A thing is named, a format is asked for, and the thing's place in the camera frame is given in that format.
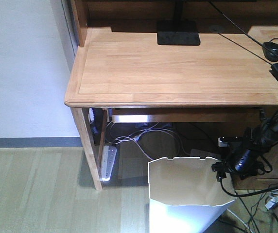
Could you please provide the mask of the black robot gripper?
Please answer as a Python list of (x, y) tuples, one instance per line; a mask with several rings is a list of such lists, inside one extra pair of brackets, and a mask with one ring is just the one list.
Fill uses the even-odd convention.
[(241, 180), (252, 176), (257, 176), (259, 165), (258, 158), (263, 155), (262, 151), (251, 150), (240, 145), (230, 156), (227, 162), (219, 161), (211, 165), (213, 172), (216, 172), (216, 180), (221, 181), (226, 178), (227, 173), (233, 173)]

